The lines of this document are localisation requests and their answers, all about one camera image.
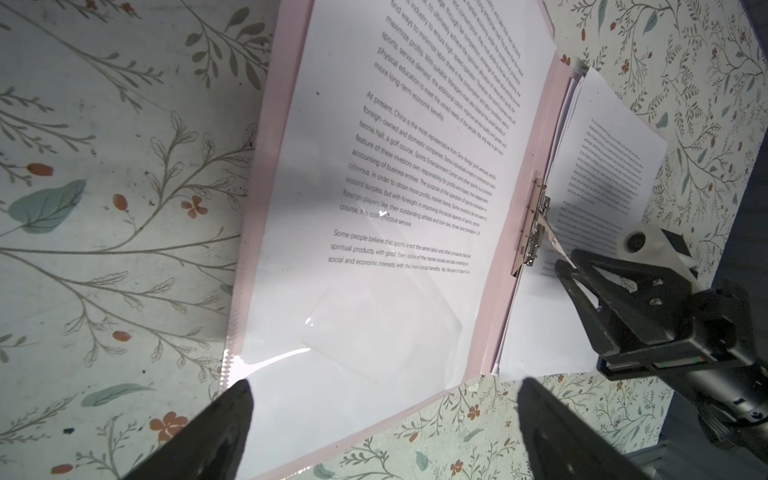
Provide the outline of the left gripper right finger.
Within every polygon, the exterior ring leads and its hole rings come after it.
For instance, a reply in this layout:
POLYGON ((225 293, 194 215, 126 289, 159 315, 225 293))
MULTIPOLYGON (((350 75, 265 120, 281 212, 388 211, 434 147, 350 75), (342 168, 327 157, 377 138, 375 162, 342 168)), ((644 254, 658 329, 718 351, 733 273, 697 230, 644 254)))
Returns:
POLYGON ((647 477, 536 379, 522 381, 517 403, 520 430, 535 479, 647 477))

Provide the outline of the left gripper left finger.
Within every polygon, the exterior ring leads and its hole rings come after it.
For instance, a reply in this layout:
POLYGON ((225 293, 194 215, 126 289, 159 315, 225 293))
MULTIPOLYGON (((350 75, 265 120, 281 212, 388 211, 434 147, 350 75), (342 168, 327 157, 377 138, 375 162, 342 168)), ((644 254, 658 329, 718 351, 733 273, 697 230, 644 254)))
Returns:
POLYGON ((128 480, 233 480, 251 426, 254 401, 242 379, 127 475, 128 480))

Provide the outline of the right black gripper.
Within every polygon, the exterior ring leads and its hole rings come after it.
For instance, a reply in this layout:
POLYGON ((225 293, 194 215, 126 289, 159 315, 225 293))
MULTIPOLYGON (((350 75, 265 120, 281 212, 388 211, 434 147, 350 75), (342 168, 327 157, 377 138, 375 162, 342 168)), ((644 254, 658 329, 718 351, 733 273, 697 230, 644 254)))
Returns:
POLYGON ((610 380, 758 362, 749 295, 734 282, 691 295, 669 268, 581 249, 554 270, 610 380))

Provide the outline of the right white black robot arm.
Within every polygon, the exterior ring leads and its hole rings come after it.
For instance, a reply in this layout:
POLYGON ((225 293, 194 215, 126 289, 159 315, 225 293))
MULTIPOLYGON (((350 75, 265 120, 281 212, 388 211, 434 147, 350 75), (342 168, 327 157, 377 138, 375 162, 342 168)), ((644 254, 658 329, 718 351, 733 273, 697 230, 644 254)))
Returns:
POLYGON ((695 291, 671 268, 581 249, 554 271, 603 376, 659 378, 696 407, 713 445, 767 459, 767 369, 743 289, 695 291))

